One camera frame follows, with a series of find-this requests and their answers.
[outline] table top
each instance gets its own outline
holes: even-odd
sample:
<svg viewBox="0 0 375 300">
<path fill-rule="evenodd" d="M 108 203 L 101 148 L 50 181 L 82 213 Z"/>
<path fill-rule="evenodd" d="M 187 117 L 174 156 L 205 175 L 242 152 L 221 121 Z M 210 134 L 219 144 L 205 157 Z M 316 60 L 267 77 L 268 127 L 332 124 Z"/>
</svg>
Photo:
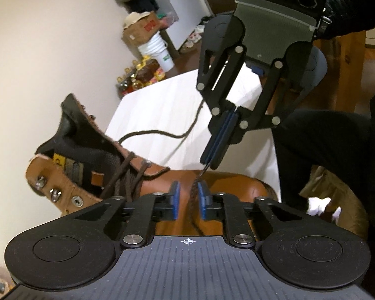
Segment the table top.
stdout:
<svg viewBox="0 0 375 300">
<path fill-rule="evenodd" d="M 196 90 L 197 75 L 197 70 L 188 72 L 126 95 L 106 134 L 114 140 L 142 130 L 183 134 L 193 123 L 202 100 Z M 259 77 L 243 66 L 227 99 L 253 110 L 261 91 Z M 208 131 L 211 116 L 204 104 L 195 127 L 184 140 L 151 134 L 131 137 L 122 145 L 143 158 L 174 170 L 199 170 L 204 167 L 200 157 L 211 137 Z M 270 129 L 247 132 L 241 143 L 229 147 L 217 171 L 258 178 L 269 184 L 280 197 Z"/>
</svg>

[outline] cardboard box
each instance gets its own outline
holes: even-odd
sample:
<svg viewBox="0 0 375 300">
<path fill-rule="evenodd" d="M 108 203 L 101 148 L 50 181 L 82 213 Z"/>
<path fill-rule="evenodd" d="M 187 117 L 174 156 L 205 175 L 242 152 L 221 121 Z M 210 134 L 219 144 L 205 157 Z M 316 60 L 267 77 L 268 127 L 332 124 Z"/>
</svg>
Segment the cardboard box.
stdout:
<svg viewBox="0 0 375 300">
<path fill-rule="evenodd" d="M 124 29 L 123 37 L 133 46 L 146 44 L 160 30 L 160 21 L 155 12 Z"/>
</svg>

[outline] brown leather boot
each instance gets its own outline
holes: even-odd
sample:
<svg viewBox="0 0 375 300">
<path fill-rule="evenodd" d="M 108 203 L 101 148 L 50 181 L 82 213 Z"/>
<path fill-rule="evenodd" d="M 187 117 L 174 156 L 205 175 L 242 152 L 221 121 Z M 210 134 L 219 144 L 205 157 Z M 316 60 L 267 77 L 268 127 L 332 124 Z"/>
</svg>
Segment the brown leather boot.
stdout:
<svg viewBox="0 0 375 300">
<path fill-rule="evenodd" d="M 157 224 L 157 234 L 196 235 L 188 206 L 199 171 L 170 170 L 129 152 L 106 136 L 87 115 L 74 95 L 61 104 L 63 115 L 57 133 L 36 151 L 26 171 L 31 188 L 46 196 L 64 214 L 112 196 L 133 201 L 140 195 L 167 192 L 181 183 L 179 218 Z M 244 202 L 265 196 L 276 199 L 270 186 L 243 175 L 207 172 L 202 177 L 213 192 L 234 194 Z M 195 211 L 195 222 L 206 235 L 222 234 L 221 223 L 204 222 Z"/>
</svg>

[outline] person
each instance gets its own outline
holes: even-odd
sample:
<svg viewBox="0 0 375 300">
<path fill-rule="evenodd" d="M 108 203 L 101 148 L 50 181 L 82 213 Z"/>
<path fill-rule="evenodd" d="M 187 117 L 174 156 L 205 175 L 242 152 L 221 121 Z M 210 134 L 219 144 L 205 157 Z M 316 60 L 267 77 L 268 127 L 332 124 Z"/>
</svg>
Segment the person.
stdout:
<svg viewBox="0 0 375 300">
<path fill-rule="evenodd" d="M 331 39 L 375 27 L 375 0 L 327 0 L 332 21 L 320 38 Z M 371 117 L 337 111 L 295 110 L 273 129 L 282 202 L 306 210 L 299 192 L 312 165 L 346 183 L 363 203 L 375 232 L 375 96 Z"/>
</svg>

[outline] wooden post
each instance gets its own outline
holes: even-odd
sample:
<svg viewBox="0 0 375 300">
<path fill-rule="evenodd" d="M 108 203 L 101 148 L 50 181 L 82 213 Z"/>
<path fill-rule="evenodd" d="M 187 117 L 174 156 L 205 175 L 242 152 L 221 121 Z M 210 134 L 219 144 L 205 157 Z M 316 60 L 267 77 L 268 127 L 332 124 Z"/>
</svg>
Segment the wooden post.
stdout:
<svg viewBox="0 0 375 300">
<path fill-rule="evenodd" d="M 340 38 L 341 59 L 335 110 L 353 113 L 361 94 L 366 32 Z"/>
</svg>

